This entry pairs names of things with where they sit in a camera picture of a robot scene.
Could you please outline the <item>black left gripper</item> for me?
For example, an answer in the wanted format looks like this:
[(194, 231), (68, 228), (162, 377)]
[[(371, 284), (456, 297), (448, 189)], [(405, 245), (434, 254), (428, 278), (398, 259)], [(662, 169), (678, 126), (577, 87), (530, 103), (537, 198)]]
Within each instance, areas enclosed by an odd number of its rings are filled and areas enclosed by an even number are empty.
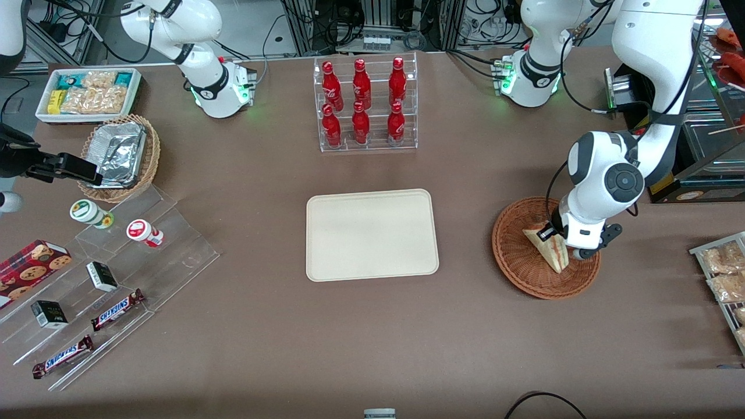
[(549, 239), (554, 237), (562, 237), (564, 240), (567, 239), (567, 226), (562, 215), (567, 211), (567, 202), (559, 201), (556, 207), (553, 208), (549, 215), (548, 222), (538, 231), (537, 237), (541, 242), (547, 242)]

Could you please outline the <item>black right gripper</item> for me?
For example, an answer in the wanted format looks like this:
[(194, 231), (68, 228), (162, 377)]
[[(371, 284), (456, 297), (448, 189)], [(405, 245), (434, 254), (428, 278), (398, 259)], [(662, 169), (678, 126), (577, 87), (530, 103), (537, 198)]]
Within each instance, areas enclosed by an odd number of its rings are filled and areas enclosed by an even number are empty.
[(93, 186), (100, 186), (103, 180), (96, 164), (69, 153), (42, 153), (29, 135), (2, 124), (1, 178), (22, 175), (45, 183), (74, 179)]

